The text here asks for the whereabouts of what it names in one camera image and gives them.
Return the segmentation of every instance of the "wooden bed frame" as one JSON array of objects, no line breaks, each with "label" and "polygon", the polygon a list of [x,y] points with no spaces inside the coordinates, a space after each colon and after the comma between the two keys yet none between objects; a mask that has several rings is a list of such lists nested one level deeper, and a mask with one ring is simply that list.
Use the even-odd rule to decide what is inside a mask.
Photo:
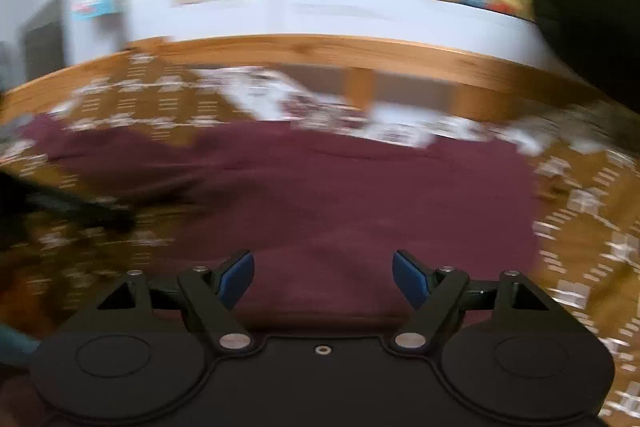
[{"label": "wooden bed frame", "polygon": [[[604,98],[598,90],[515,62],[418,42],[331,35],[255,35],[170,42],[154,37],[130,42],[127,49],[159,55],[193,67],[278,64],[337,66],[344,70],[343,93],[355,107],[375,100],[376,72],[420,76],[450,82],[449,112],[479,121],[503,121],[518,113],[520,100],[563,106]],[[1,122],[27,112],[43,112],[68,100],[94,76],[106,74],[108,55],[48,74],[10,90]]]}]

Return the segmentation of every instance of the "maroon fabric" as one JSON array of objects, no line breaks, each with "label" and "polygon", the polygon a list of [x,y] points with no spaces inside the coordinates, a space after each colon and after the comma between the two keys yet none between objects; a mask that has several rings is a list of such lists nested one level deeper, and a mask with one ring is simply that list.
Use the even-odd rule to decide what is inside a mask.
[{"label": "maroon fabric", "polygon": [[68,132],[48,116],[24,135],[122,200],[196,204],[157,272],[251,249],[255,280],[236,311],[254,327],[396,324],[411,311],[392,279],[398,248],[476,279],[526,272],[536,253],[532,172],[500,140],[417,150],[251,122],[178,148],[127,128]]}]

